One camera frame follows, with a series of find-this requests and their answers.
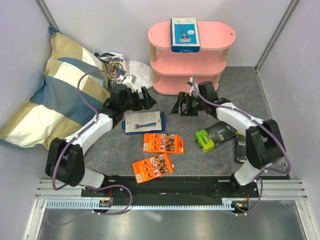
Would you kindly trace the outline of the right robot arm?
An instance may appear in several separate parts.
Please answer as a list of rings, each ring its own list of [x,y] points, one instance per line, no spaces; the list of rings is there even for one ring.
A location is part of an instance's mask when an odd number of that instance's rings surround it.
[[[285,158],[287,170],[291,163],[277,122],[254,117],[235,106],[229,99],[218,97],[210,81],[196,83],[191,77],[187,82],[189,92],[179,92],[171,114],[196,117],[205,111],[217,120],[225,122],[245,136],[246,162],[230,177],[229,191],[235,197],[247,191],[247,185],[256,181],[263,171]]]

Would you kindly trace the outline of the white blue razor box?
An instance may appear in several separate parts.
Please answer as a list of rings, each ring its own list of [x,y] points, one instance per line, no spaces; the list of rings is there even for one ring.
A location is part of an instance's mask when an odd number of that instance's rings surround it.
[[[162,133],[166,130],[167,119],[163,111],[127,114],[121,123],[126,135]]]

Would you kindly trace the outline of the green black razor pack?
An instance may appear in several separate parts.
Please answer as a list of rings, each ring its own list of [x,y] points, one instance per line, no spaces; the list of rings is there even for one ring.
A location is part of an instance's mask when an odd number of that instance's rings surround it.
[[[237,134],[235,128],[226,122],[220,121],[210,127],[196,132],[195,142],[198,147],[207,153],[223,142],[234,138]]]

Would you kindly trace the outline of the pink three-tier shelf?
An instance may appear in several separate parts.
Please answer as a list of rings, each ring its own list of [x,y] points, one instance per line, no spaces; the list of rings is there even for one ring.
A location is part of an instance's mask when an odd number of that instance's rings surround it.
[[[170,22],[163,21],[149,29],[152,87],[159,94],[188,92],[187,82],[192,76],[197,83],[211,81],[218,88],[236,33],[229,25],[218,21],[199,21],[197,27],[200,51],[196,53],[171,51]]]

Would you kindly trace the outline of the black green razor box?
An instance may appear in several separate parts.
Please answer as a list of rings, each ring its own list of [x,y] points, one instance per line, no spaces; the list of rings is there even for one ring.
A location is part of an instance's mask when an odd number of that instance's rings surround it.
[[[246,136],[240,131],[237,131],[237,146],[238,150],[246,151]]]

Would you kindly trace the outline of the striped blue beige pillow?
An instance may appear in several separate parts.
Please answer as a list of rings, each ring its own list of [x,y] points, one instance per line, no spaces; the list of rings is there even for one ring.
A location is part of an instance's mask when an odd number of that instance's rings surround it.
[[[52,53],[43,81],[0,130],[2,145],[48,150],[55,138],[64,139],[93,117],[106,99],[109,78],[106,66],[72,38],[49,26]]]

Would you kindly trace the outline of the blue razor box clear front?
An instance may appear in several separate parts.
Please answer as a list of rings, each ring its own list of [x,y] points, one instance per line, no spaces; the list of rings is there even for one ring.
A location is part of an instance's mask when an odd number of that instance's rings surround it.
[[[195,17],[170,19],[170,46],[173,53],[198,53],[200,38]]]

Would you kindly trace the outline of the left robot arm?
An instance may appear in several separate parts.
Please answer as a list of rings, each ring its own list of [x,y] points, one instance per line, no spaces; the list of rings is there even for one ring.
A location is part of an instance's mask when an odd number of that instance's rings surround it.
[[[126,111],[149,110],[157,103],[146,87],[141,87],[141,91],[142,98],[137,90],[124,84],[117,85],[92,120],[65,139],[55,138],[50,143],[45,174],[53,184],[60,181],[64,186],[90,187],[99,197],[109,193],[110,185],[104,181],[105,175],[86,168],[84,156],[102,135],[123,119]]]

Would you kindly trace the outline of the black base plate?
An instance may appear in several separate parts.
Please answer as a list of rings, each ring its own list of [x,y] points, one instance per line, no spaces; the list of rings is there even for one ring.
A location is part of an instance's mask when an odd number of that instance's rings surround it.
[[[104,187],[122,185],[132,193],[133,206],[220,205],[223,198],[257,198],[257,184],[236,186],[228,176],[164,176],[137,183],[134,176],[107,176]]]

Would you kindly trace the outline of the orange razor box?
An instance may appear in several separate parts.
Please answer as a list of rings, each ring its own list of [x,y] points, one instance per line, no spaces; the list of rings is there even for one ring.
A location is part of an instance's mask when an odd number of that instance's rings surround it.
[[[174,172],[174,166],[167,153],[158,154],[132,164],[138,184],[163,177]]]
[[[145,133],[142,151],[144,153],[184,154],[184,138],[178,134]]]

